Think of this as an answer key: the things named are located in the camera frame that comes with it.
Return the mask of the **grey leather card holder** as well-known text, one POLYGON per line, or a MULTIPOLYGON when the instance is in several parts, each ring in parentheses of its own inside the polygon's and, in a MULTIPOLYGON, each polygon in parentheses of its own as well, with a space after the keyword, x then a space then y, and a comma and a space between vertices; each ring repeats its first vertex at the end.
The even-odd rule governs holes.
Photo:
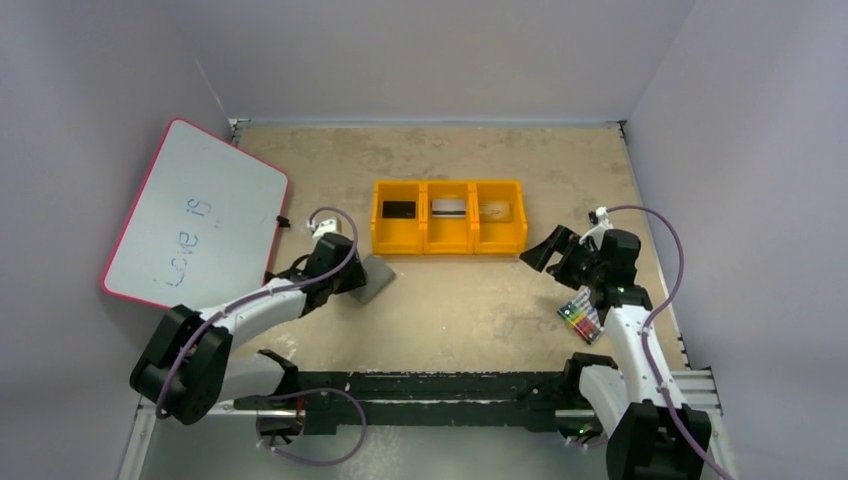
POLYGON ((352 290, 348 295, 361 305, 366 305, 392 283, 396 273, 388 263, 373 254, 362 259, 361 265, 366 274, 366 283, 352 290))

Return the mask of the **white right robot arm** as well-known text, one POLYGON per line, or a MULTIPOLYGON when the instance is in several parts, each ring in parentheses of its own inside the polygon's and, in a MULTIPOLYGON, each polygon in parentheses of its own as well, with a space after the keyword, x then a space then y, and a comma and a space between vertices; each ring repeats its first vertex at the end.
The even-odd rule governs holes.
POLYGON ((662 358, 652 302, 635 282, 640 250, 639 238, 624 230, 607 229, 594 240, 557 226, 520 258, 560 284, 587 288, 612 342, 615 367, 585 366, 561 381, 564 399, 576 407, 590 403, 600 420, 608 477, 698 479, 711 420, 691 407, 662 358))

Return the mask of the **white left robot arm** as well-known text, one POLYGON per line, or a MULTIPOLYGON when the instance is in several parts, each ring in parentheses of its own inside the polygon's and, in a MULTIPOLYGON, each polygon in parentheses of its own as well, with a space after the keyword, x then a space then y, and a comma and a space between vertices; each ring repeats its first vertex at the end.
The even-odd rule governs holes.
POLYGON ((167 310, 130 374, 130 387, 154 403, 158 417, 184 425, 221 401, 242 397, 260 396, 275 409, 292 405, 298 382, 287 373, 293 364, 273 352, 235 361, 232 351, 367 281, 355 242, 341 234, 323 234, 302 259, 303 267, 291 267, 229 303, 167 310))

